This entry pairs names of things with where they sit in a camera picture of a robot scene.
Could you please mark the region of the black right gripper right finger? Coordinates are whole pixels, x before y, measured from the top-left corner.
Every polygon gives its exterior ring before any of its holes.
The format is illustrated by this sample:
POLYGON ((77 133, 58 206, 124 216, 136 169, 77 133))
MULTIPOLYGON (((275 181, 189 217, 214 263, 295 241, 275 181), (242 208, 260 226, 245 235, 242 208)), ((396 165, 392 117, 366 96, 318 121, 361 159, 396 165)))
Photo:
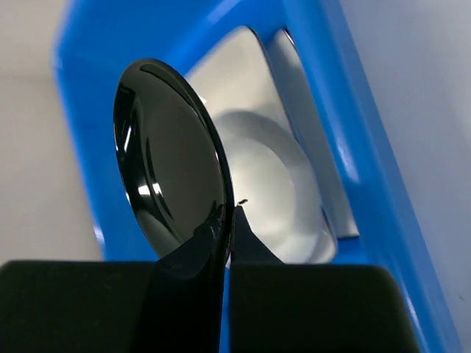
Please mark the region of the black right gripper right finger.
POLYGON ((232 352, 418 352, 406 304, 375 265, 285 264, 242 206, 231 229, 232 352))

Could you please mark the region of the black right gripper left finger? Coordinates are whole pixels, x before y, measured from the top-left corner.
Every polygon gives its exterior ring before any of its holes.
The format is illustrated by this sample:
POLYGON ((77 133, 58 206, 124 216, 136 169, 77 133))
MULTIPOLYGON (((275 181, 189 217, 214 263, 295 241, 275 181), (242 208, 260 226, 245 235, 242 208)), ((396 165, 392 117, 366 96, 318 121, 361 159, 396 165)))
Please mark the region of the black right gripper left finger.
POLYGON ((1 267, 3 352, 212 352, 213 237, 156 262, 12 260, 1 267))

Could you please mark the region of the white round fluted bowl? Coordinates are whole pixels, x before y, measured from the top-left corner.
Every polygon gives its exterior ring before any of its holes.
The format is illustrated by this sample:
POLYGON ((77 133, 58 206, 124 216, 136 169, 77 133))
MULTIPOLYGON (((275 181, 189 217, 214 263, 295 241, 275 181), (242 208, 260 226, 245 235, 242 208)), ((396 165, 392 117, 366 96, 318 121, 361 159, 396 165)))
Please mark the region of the white round fluted bowl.
POLYGON ((330 262, 337 241, 322 212, 314 171, 294 137, 250 111, 229 111, 214 124, 235 200, 244 203, 255 235, 284 263, 330 262))

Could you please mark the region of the black round plate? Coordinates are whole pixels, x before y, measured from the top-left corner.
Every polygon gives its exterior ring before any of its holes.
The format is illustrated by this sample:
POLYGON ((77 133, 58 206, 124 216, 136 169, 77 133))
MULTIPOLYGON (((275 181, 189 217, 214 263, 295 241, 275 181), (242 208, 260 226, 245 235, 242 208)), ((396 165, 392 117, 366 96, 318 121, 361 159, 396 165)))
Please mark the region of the black round plate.
POLYGON ((170 65, 140 59, 120 78, 113 134, 128 201, 158 257, 137 345, 217 352, 234 196, 208 111, 170 65))

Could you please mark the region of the white square black-rimmed plate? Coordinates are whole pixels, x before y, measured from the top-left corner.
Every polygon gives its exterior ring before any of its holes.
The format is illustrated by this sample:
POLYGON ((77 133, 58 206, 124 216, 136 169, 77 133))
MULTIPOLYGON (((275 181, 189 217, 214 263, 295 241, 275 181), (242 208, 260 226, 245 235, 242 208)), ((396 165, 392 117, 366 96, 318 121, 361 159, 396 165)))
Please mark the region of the white square black-rimmed plate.
POLYGON ((359 235, 294 42, 280 30, 268 45, 269 64, 295 138, 309 159, 322 206, 338 238, 359 235))

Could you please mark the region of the cream rectangular plate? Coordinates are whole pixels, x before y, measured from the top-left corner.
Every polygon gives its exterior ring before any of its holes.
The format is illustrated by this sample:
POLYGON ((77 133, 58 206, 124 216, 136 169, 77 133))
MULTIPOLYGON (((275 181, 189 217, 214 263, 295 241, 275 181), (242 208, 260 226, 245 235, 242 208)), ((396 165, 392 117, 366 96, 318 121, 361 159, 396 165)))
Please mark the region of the cream rectangular plate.
POLYGON ((229 111, 250 111, 277 122, 296 140, 265 52, 252 30, 239 27, 226 35, 187 78, 213 123, 229 111))

